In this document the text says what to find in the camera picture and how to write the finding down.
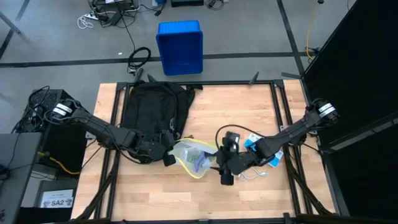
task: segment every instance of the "blue box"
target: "blue box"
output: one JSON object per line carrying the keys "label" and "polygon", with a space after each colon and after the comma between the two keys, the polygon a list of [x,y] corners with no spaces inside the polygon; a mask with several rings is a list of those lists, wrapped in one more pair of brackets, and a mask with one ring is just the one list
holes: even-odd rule
{"label": "blue box", "polygon": [[165,75],[203,71],[203,32],[198,21],[161,22],[156,41]]}

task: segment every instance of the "white cable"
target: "white cable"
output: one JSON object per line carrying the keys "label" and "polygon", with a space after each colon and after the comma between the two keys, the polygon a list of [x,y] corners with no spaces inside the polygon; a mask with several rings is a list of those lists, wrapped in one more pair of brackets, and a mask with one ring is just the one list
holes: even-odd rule
{"label": "white cable", "polygon": [[98,15],[102,15],[102,14],[106,14],[106,13],[116,13],[116,12],[114,12],[114,11],[109,11],[109,12],[100,12],[100,13],[97,13]]}
{"label": "white cable", "polygon": [[86,21],[85,16],[80,16],[77,19],[77,26],[81,29],[94,28],[94,25],[92,23]]}
{"label": "white cable", "polygon": [[255,179],[257,177],[265,177],[268,175],[268,170],[266,170],[265,172],[258,172],[255,168],[252,167],[252,169],[256,172],[256,175],[252,176],[252,177],[248,177],[244,172],[237,175],[236,179],[240,180],[240,181],[245,181],[245,180],[252,180]]}

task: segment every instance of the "black backpack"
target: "black backpack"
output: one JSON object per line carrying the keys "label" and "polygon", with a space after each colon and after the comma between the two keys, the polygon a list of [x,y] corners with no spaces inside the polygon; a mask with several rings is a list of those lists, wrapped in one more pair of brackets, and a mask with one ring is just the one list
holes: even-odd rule
{"label": "black backpack", "polygon": [[195,98],[194,88],[201,86],[187,85],[185,90],[173,82],[137,82],[129,97],[123,127],[143,132],[144,141],[159,142],[170,151],[184,130]]}

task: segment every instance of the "plastic bag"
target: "plastic bag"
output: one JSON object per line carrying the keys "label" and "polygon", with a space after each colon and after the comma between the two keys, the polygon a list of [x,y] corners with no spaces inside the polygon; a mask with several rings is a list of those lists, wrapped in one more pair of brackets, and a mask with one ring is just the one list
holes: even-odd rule
{"label": "plastic bag", "polygon": [[169,154],[174,155],[176,164],[181,165],[191,177],[200,179],[214,165],[216,158],[211,155],[216,152],[216,146],[197,139],[183,138]]}

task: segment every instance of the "white paper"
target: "white paper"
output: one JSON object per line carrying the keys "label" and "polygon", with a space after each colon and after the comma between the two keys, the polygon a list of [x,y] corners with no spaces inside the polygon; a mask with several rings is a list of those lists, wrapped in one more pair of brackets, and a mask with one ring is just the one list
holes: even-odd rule
{"label": "white paper", "polygon": [[73,204],[73,190],[54,190],[44,192],[41,208],[71,208]]}

